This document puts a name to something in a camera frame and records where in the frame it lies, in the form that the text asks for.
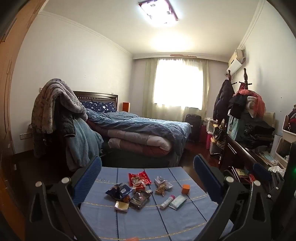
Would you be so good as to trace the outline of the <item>beige small box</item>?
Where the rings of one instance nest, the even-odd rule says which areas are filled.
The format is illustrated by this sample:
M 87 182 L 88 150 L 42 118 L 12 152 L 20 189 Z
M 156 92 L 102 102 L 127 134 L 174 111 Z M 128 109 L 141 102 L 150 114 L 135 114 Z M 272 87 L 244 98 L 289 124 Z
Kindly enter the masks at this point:
M 117 211 L 121 211 L 121 212 L 128 212 L 128 209 L 129 209 L 129 203 L 126 203 L 126 202 L 121 202 L 121 201 L 117 201 L 115 203 L 115 210 Z

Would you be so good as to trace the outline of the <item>white green wipes pack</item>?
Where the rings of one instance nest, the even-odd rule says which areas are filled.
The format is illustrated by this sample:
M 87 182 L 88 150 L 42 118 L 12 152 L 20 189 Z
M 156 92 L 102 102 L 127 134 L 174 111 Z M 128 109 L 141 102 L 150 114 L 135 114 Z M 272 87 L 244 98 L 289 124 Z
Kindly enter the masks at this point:
M 179 195 L 169 204 L 169 207 L 173 210 L 178 210 L 178 208 L 181 207 L 186 200 L 186 197 Z

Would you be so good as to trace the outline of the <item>blue snack bag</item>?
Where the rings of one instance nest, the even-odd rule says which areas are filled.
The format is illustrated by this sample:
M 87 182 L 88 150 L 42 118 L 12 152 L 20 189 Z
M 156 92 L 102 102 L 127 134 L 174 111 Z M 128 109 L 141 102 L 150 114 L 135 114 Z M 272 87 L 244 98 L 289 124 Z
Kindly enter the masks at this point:
M 111 198 L 113 198 L 114 200 L 121 201 L 125 197 L 129 196 L 131 192 L 132 192 L 132 189 L 128 185 L 124 183 L 119 183 L 111 187 L 105 193 L 109 195 Z

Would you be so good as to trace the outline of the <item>white tube pink cap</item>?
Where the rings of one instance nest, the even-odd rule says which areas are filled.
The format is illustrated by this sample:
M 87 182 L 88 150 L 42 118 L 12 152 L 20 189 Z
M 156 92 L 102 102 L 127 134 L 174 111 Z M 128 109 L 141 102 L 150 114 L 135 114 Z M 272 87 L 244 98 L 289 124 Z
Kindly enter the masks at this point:
M 165 209 L 175 199 L 175 196 L 171 195 L 166 201 L 164 201 L 159 207 Z

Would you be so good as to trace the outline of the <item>brown tissue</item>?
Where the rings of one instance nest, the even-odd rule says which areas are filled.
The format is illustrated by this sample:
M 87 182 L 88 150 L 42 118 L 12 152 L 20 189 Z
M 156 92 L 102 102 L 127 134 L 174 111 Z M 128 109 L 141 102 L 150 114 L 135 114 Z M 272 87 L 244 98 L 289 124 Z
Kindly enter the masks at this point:
M 155 193 L 158 194 L 158 195 L 161 195 L 162 197 L 164 197 L 166 189 L 167 189 L 167 186 L 165 184 L 161 184 L 155 190 Z

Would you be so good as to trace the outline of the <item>dark snack box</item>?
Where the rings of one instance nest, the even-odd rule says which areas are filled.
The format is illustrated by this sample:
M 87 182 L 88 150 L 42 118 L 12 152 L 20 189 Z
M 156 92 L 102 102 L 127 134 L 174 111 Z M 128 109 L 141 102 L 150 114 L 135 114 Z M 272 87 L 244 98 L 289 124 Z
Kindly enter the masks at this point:
M 148 202 L 150 196 L 151 195 L 146 191 L 140 190 L 133 195 L 129 203 L 136 209 L 142 209 L 144 205 Z

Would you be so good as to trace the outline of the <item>red snack wrapper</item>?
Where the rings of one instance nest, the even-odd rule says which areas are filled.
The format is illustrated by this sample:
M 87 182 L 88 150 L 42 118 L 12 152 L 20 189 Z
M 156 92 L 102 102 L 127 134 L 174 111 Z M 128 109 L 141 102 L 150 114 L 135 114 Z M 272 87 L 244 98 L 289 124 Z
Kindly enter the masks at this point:
M 129 173 L 128 180 L 130 186 L 133 186 L 138 182 L 143 182 L 145 185 L 150 185 L 152 183 L 145 171 L 142 171 L 138 174 Z

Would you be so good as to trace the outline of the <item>orange peel scrap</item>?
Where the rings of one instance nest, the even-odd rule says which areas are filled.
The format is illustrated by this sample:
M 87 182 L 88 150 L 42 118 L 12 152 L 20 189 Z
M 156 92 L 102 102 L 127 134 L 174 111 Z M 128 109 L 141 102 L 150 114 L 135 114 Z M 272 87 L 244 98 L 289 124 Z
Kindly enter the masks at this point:
M 128 203 L 130 201 L 130 196 L 127 195 L 123 198 L 123 202 Z

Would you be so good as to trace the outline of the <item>red white snack bag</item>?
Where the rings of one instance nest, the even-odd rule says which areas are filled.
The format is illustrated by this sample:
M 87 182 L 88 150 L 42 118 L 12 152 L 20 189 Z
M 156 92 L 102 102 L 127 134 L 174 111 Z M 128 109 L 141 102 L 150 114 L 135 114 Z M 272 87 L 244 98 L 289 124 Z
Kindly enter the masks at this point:
M 145 191 L 146 185 L 144 182 L 139 181 L 132 186 L 133 192 L 138 192 L 138 191 Z

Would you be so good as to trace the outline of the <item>book on shelf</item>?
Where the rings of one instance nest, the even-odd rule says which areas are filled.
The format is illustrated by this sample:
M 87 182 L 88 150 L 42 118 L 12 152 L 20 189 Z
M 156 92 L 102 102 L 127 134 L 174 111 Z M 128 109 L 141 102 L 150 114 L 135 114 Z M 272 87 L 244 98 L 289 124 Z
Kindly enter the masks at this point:
M 235 171 L 236 171 L 236 174 L 239 178 L 247 178 L 248 177 L 248 173 L 245 172 L 245 170 L 243 170 L 243 169 L 235 168 Z

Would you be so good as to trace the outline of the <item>dark wooden dresser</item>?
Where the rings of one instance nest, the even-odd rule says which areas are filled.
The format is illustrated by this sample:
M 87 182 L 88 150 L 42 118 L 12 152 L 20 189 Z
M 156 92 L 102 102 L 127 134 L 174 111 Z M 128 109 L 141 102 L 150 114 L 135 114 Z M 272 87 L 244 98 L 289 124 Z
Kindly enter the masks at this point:
M 248 173 L 248 177 L 239 178 L 235 168 L 245 170 Z M 283 175 L 277 174 L 273 183 L 272 175 L 274 173 L 268 170 L 267 164 L 260 157 L 233 140 L 229 135 L 226 136 L 225 147 L 219 161 L 219 170 L 224 175 L 230 174 L 235 181 L 243 184 L 245 187 L 250 187 L 253 181 L 258 180 L 265 189 L 269 190 L 273 188 L 273 185 L 279 184 L 280 181 L 285 181 Z

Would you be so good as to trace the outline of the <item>orange cube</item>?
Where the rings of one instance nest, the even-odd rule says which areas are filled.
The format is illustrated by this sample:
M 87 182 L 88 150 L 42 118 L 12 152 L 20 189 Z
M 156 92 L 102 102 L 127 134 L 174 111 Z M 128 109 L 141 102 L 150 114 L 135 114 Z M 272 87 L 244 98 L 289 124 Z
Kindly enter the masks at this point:
M 183 184 L 182 185 L 182 194 L 188 194 L 190 192 L 190 185 L 188 184 Z

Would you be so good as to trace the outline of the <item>blue tablecloth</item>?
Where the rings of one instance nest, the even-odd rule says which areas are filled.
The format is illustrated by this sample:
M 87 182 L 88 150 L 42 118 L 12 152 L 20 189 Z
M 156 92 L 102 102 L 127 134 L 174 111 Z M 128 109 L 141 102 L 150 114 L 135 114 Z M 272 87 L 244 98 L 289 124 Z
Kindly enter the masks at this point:
M 103 167 L 85 201 L 81 212 L 101 240 L 194 240 L 206 226 L 217 204 L 181 167 L 145 169 L 151 180 L 158 176 L 172 183 L 164 196 L 152 194 L 143 208 L 130 207 L 127 212 L 117 211 L 115 200 L 106 191 L 116 183 L 128 184 L 128 175 L 141 169 Z M 181 195 L 182 186 L 190 185 L 185 202 L 177 209 L 160 205 L 173 195 Z

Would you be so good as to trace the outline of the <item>pile of dark clothes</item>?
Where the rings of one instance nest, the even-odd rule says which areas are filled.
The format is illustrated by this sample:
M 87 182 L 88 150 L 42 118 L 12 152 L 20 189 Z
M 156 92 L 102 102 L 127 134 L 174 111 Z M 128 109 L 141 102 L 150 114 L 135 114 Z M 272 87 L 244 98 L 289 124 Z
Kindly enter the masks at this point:
M 248 149 L 269 146 L 273 140 L 275 128 L 260 118 L 245 117 L 244 132 L 241 136 L 243 144 Z

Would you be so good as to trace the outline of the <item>white paper roll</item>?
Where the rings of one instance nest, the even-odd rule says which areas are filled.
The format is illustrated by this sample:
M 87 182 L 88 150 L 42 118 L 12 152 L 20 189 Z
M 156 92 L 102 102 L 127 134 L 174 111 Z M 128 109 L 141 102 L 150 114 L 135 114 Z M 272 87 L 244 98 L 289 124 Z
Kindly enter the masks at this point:
M 279 144 L 281 138 L 282 138 L 282 136 L 274 135 L 273 145 L 272 145 L 271 152 L 270 152 L 271 156 L 273 156 L 274 158 L 275 158 L 276 149 L 278 147 L 278 144 Z

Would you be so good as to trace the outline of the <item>red storage box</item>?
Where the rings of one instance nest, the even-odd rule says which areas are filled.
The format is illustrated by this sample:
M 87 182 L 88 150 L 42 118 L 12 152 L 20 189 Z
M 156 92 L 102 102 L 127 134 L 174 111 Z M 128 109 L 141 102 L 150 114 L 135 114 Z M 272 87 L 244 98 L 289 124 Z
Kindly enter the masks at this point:
M 208 132 L 206 126 L 201 125 L 199 142 L 205 144 L 207 150 L 210 149 L 211 137 L 213 137 L 213 132 Z

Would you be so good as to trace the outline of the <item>teal hanging bag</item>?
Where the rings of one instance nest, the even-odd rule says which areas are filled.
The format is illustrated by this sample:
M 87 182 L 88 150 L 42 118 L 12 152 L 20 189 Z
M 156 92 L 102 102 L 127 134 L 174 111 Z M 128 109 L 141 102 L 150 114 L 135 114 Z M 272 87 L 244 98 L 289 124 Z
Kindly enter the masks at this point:
M 227 125 L 227 134 L 235 141 L 240 140 L 241 130 L 241 121 L 233 116 L 229 116 L 229 121 Z

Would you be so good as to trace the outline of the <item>dark puffer jacket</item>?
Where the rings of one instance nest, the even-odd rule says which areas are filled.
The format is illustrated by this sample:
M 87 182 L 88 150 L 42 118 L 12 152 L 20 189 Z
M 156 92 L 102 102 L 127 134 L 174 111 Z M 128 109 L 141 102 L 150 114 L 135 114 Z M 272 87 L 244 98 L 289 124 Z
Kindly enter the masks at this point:
M 75 137 L 76 130 L 73 122 L 73 114 L 61 104 L 58 97 L 54 107 L 54 125 L 57 133 L 65 138 Z

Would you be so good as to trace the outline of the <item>white shelf unit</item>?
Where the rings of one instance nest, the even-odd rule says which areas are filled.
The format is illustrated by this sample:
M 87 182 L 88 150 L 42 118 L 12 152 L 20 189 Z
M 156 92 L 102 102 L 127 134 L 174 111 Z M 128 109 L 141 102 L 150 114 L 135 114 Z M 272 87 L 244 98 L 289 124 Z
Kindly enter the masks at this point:
M 283 168 L 287 167 L 293 142 L 295 142 L 295 108 L 284 118 L 282 137 L 275 151 L 275 157 Z

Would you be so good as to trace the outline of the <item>white storage crate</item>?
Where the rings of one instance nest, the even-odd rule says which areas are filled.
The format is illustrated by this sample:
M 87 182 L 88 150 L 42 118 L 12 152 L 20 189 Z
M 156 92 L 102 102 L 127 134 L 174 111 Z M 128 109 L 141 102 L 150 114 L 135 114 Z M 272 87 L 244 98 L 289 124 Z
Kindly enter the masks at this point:
M 206 121 L 206 131 L 209 133 L 214 132 L 214 125 L 217 124 L 216 120 L 213 120 L 212 118 L 205 118 Z

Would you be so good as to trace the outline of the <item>bed with dark headboard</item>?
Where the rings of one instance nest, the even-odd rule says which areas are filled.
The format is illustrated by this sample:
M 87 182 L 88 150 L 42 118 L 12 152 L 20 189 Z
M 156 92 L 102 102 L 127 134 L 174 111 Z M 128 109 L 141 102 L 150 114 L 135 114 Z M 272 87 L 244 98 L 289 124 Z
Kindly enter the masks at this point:
M 178 166 L 191 132 L 189 123 L 143 118 L 119 111 L 115 94 L 83 91 L 74 94 L 86 108 L 87 124 L 103 137 L 105 166 Z

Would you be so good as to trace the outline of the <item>pink red folded quilt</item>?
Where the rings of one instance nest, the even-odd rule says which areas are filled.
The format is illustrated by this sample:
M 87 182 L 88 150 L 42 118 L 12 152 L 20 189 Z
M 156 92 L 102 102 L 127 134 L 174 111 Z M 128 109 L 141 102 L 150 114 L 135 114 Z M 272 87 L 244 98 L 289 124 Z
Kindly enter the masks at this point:
M 130 151 L 151 157 L 163 157 L 173 148 L 173 145 L 167 139 L 159 136 L 117 129 L 106 129 L 90 120 L 88 120 L 87 123 L 101 136 L 108 137 L 108 146 L 113 149 Z

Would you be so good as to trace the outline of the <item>blue patterned duvet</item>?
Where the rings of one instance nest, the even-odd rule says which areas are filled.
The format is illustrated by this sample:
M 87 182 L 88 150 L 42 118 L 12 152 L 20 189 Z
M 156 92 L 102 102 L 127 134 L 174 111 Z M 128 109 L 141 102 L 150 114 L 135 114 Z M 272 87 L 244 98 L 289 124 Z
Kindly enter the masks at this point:
M 178 156 L 181 156 L 191 133 L 190 124 L 187 122 L 143 118 L 125 111 L 97 113 L 91 109 L 86 109 L 86 113 L 89 121 L 93 121 L 102 128 L 146 133 L 165 138 L 173 145 Z

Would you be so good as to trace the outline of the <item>black suitcase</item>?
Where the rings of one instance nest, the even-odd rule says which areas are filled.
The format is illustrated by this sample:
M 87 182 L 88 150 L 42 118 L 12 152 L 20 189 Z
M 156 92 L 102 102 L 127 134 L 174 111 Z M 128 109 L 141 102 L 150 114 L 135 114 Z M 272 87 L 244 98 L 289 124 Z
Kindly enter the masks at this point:
M 199 141 L 200 128 L 202 123 L 201 116 L 197 114 L 187 114 L 185 122 L 190 124 L 191 133 L 189 134 L 189 140 L 193 142 Z

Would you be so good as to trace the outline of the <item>star pattern pillow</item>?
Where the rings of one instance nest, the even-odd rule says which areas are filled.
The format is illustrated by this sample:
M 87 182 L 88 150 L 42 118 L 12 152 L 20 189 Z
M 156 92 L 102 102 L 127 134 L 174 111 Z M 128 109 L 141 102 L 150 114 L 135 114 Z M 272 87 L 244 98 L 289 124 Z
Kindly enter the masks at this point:
M 97 113 L 114 113 L 117 111 L 113 102 L 81 101 L 82 105 Z

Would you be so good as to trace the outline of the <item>coat rack with clothes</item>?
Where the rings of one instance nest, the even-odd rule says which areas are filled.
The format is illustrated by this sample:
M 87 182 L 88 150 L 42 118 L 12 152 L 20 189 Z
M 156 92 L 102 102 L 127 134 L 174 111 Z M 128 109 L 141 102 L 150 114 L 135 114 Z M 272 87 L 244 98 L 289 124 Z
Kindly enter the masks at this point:
M 222 123 L 222 120 L 224 123 L 228 122 L 229 101 L 234 95 L 230 70 L 228 70 L 227 77 L 228 79 L 224 80 L 214 103 L 213 120 L 217 121 L 218 125 Z

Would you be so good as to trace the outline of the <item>window curtains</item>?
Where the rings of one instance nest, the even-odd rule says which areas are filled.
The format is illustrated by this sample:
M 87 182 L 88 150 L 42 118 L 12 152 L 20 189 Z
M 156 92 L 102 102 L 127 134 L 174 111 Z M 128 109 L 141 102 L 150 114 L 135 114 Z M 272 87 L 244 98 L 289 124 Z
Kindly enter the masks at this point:
M 144 75 L 142 115 L 170 121 L 184 121 L 188 114 L 204 118 L 209 89 L 208 60 L 148 59 Z

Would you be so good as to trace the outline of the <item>wooden wardrobe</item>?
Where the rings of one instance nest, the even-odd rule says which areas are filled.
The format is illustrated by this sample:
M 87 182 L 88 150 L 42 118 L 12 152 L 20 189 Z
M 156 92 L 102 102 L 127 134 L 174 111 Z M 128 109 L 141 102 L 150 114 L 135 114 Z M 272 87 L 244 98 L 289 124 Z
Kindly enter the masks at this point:
M 46 1 L 1 1 L 1 232 L 25 239 L 26 219 L 12 184 L 15 180 L 11 136 L 11 83 L 23 40 Z

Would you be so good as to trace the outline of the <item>ceiling light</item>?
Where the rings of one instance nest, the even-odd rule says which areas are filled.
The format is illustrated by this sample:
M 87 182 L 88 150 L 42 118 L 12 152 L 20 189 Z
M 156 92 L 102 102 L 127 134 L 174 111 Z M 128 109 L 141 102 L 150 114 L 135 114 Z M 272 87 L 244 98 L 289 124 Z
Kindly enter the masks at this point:
M 141 1 L 138 3 L 138 5 L 144 11 L 144 13 L 155 22 L 167 24 L 171 22 L 177 22 L 179 20 L 170 1 Z

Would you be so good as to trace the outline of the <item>wall socket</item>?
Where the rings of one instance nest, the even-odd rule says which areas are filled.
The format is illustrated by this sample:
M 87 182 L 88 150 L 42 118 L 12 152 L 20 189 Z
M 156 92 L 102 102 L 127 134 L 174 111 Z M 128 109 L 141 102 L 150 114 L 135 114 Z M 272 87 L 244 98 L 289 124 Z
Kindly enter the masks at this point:
M 20 134 L 20 140 L 25 140 L 25 139 L 29 139 L 32 138 L 32 133 L 22 133 Z

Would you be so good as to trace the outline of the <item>wall air conditioner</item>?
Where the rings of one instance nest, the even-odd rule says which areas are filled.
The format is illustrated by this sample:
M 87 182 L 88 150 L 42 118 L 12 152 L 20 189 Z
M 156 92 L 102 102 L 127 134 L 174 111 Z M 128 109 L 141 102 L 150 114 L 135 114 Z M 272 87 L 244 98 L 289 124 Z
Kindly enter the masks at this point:
M 228 74 L 230 71 L 231 74 L 234 74 L 243 65 L 245 59 L 245 50 L 236 49 L 228 62 L 226 73 Z

